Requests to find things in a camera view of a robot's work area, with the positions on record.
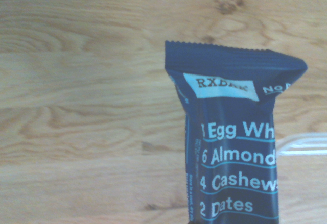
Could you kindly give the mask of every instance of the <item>light blue underline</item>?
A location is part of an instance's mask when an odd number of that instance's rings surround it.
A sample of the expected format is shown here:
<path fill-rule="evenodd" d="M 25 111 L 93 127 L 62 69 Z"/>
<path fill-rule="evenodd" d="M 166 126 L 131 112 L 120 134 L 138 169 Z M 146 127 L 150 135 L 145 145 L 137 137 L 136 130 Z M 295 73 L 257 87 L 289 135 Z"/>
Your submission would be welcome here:
<path fill-rule="evenodd" d="M 217 138 L 214 138 L 214 139 L 206 139 L 206 138 L 204 138 L 203 140 L 206 141 L 206 142 L 214 142 L 214 141 L 218 141 Z"/>
<path fill-rule="evenodd" d="M 209 165 L 205 165 L 205 164 L 201 164 L 203 167 L 208 168 L 208 169 L 213 169 L 213 168 L 217 168 L 220 165 L 223 164 L 244 164 L 244 165 L 251 165 L 251 166 L 255 166 L 255 167 L 260 167 L 260 168 L 266 168 L 266 169 L 274 169 L 276 168 L 276 165 L 271 165 L 271 166 L 263 166 L 263 165 L 256 165 L 256 164 L 250 164 L 250 163 L 243 163 L 243 162 L 223 162 L 217 165 L 213 165 L 213 166 L 209 166 Z"/>
<path fill-rule="evenodd" d="M 247 188 L 247 187 L 232 187 L 232 186 L 223 187 L 222 189 L 218 190 L 217 192 L 205 192 L 202 189 L 200 189 L 200 191 L 203 192 L 206 195 L 215 195 L 215 194 L 219 193 L 220 191 L 222 191 L 222 190 L 224 190 L 226 188 L 245 189 L 245 190 L 250 190 L 250 191 L 254 191 L 254 192 L 260 192 L 260 193 L 264 193 L 264 194 L 276 194 L 276 193 L 278 193 L 278 191 L 265 192 L 265 191 L 255 190 L 255 189 L 251 189 L 251 188 Z"/>
<path fill-rule="evenodd" d="M 187 139 L 186 139 L 186 164 L 188 163 L 188 158 L 189 158 L 189 133 L 190 133 L 190 120 L 188 118 Z"/>
<path fill-rule="evenodd" d="M 207 218 L 204 218 L 203 216 L 201 216 L 201 218 L 204 219 L 204 220 L 207 220 L 207 221 L 216 220 L 218 218 L 218 216 L 220 216 L 220 214 L 224 214 L 224 213 L 236 213 L 236 214 L 244 214 L 244 215 L 253 215 L 253 216 L 257 216 L 257 217 L 264 218 L 264 219 L 269 219 L 269 220 L 274 220 L 274 219 L 279 218 L 279 216 L 267 217 L 267 216 L 263 216 L 263 215 L 257 215 L 257 214 L 252 214 L 252 213 L 239 212 L 239 211 L 232 211 L 232 210 L 226 210 L 226 211 L 220 212 L 215 218 L 212 218 L 212 219 L 207 219 Z"/>
<path fill-rule="evenodd" d="M 245 136 L 237 136 L 235 139 L 239 139 L 239 140 L 248 140 L 248 141 L 259 141 L 259 142 L 275 142 L 275 139 L 260 139 L 260 138 L 253 138 L 253 137 L 245 137 Z M 215 142 L 218 141 L 217 138 L 213 138 L 213 139 L 203 139 L 206 142 Z"/>
<path fill-rule="evenodd" d="M 249 141 L 259 141 L 259 142 L 275 142 L 275 139 L 259 139 L 245 136 L 237 136 L 236 139 L 239 140 L 249 140 Z"/>
<path fill-rule="evenodd" d="M 274 94 L 274 93 L 278 93 L 278 92 L 282 93 L 283 90 L 276 90 L 276 91 L 273 91 L 273 92 L 266 93 L 265 95 L 270 95 L 270 94 Z"/>

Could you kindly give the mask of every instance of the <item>white plastic object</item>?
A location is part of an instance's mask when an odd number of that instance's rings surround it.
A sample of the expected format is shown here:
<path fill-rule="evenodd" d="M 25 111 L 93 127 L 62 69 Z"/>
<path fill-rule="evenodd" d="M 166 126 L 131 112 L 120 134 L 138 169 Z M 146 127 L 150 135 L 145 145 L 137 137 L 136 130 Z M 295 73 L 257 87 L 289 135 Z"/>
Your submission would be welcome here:
<path fill-rule="evenodd" d="M 327 155 L 327 133 L 287 136 L 276 142 L 276 156 Z"/>

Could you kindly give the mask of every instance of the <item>protein bar wrapper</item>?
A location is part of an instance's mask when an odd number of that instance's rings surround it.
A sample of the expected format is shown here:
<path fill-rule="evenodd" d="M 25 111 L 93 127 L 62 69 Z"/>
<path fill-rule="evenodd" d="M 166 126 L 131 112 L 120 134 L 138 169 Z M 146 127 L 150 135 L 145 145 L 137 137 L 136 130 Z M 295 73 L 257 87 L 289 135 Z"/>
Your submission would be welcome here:
<path fill-rule="evenodd" d="M 307 70 L 270 50 L 166 42 L 185 110 L 189 220 L 276 224 L 275 98 Z"/>

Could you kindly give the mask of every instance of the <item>light wood surface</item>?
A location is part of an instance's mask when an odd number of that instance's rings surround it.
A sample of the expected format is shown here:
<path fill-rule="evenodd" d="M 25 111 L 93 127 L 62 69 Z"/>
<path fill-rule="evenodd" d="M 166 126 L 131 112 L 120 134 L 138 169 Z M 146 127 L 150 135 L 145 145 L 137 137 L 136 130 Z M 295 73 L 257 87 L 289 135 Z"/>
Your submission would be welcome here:
<path fill-rule="evenodd" d="M 0 0 L 0 223 L 187 223 L 164 41 L 303 58 L 277 139 L 327 132 L 327 0 Z M 281 223 L 324 223 L 327 157 L 278 161 Z"/>

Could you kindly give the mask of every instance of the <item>rxbar logo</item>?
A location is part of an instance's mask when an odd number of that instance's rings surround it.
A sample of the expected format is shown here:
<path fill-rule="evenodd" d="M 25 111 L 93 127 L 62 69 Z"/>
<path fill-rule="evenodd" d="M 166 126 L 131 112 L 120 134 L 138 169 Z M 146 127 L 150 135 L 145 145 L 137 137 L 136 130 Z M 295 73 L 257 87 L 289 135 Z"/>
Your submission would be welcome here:
<path fill-rule="evenodd" d="M 259 101 L 252 80 L 228 80 L 190 73 L 183 75 L 197 98 L 234 97 Z"/>

